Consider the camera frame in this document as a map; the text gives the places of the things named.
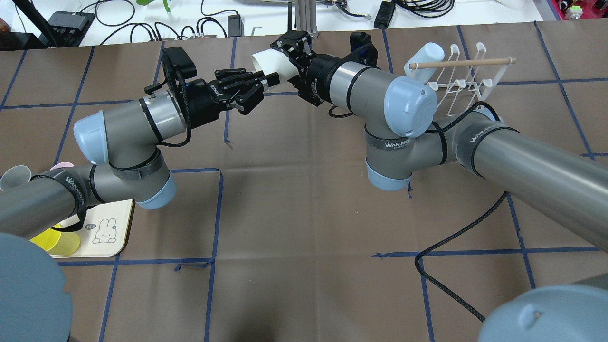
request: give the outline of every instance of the wooden dowel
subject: wooden dowel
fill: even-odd
[[[462,61],[439,61],[433,63],[410,63],[410,69],[431,69],[431,68],[454,68],[457,66],[477,66],[477,65],[503,65],[515,64],[517,59],[513,57],[495,58],[493,60],[462,60]]]

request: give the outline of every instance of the table surface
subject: table surface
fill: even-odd
[[[517,57],[490,104],[522,134],[608,166],[608,46],[598,44],[607,27],[590,19],[369,32],[379,67],[399,75],[429,40],[463,51],[482,41],[488,58]],[[323,32],[315,49],[345,55],[348,36]],[[86,163],[73,123],[143,96],[163,46],[183,47],[209,79],[217,69],[251,69],[250,55],[275,38],[2,52],[0,172]],[[176,198],[156,211],[137,207],[118,256],[59,263],[73,336],[476,340],[481,323],[421,279],[413,256],[475,220],[503,189],[446,164],[415,172],[410,191],[378,190],[365,176],[363,120],[332,119],[328,108],[282,85],[250,115],[222,114],[188,146],[161,147]],[[605,273],[608,255],[513,196],[424,267],[489,315],[530,288]]]
[[[521,10],[510,9],[495,0],[457,0],[454,9],[441,18],[424,19],[417,17],[399,7],[395,10],[391,28],[397,27],[428,27],[428,26],[450,26],[470,24],[493,24],[493,23],[522,23],[542,21],[537,6],[545,5],[549,0],[528,0]],[[37,9],[45,18],[50,18],[56,11],[77,11],[93,0],[57,0],[57,1],[35,1]],[[156,0],[148,6],[136,5],[136,12],[131,23],[145,22],[153,24],[161,21],[175,28],[178,32],[186,25],[194,26],[196,20],[202,17],[199,1],[172,1],[169,3],[171,13],[167,13],[161,0]],[[350,10],[354,13],[370,14],[375,18],[380,1],[350,0]],[[205,13],[215,13],[220,10],[235,9],[242,16],[245,25],[245,35],[251,35],[255,27],[255,35],[276,35],[286,31],[287,28],[287,6],[259,2],[253,0],[206,0],[204,3]],[[113,1],[99,7],[98,14],[105,23],[121,23],[128,19],[131,7],[122,1]],[[13,30],[23,32],[19,18],[11,0],[0,0],[0,13]],[[226,26],[226,18],[229,14],[216,16]],[[21,15],[24,19],[26,31],[40,34],[35,26]],[[373,20],[352,18],[345,15],[335,7],[317,6],[317,25],[319,31],[342,31],[342,30],[367,30],[373,29]],[[82,46],[98,45],[116,27],[101,25],[97,20],[82,41]],[[175,34],[161,27],[163,38],[174,38]],[[107,44],[129,43],[131,28],[123,29],[114,35]],[[221,37],[221,30],[214,24],[205,25],[205,33]],[[148,34],[143,29],[137,29],[133,40],[142,42],[149,40]]]

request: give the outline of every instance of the cable bundle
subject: cable bundle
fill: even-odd
[[[454,8],[456,0],[393,0],[393,2],[423,18],[439,18]]]

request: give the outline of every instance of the white drying rack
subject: white drying rack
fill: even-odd
[[[439,101],[437,108],[450,96],[453,96],[450,108],[447,111],[448,116],[454,116],[462,113],[465,109],[469,108],[476,101],[485,101],[488,96],[492,93],[492,90],[498,85],[498,82],[503,77],[509,65],[515,64],[517,60],[513,57],[507,58],[496,58],[496,59],[484,59],[486,56],[486,47],[483,43],[477,43],[477,53],[475,58],[472,60],[460,60],[460,48],[456,44],[450,46],[450,57],[447,61],[441,61],[436,63],[417,63],[412,62],[409,64],[412,70],[411,77],[415,76],[415,73],[419,69],[430,69],[430,68],[441,68],[439,76],[434,82],[427,82],[434,91],[439,89],[445,89],[445,94]],[[481,82],[477,81],[477,75],[479,74],[482,66],[487,65],[502,65],[498,70],[493,79],[483,79]],[[457,68],[466,68],[466,76],[463,79],[455,78]],[[451,72],[449,81],[447,83],[439,83],[444,73]],[[466,96],[471,96],[471,99],[466,108],[462,109],[457,113],[453,113],[454,104],[461,93],[465,93]]]

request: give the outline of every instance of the red object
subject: red object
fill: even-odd
[[[561,0],[551,0],[551,4],[555,7],[555,10],[559,13],[559,18],[565,20],[565,11],[559,9],[558,3]],[[579,6],[582,8],[581,19],[597,19],[601,18],[605,10],[598,10],[594,4],[596,0],[582,0],[577,1],[573,6]]]
[[[0,32],[10,32],[11,28],[10,26],[6,23],[6,21],[4,21],[2,18],[0,18]]]

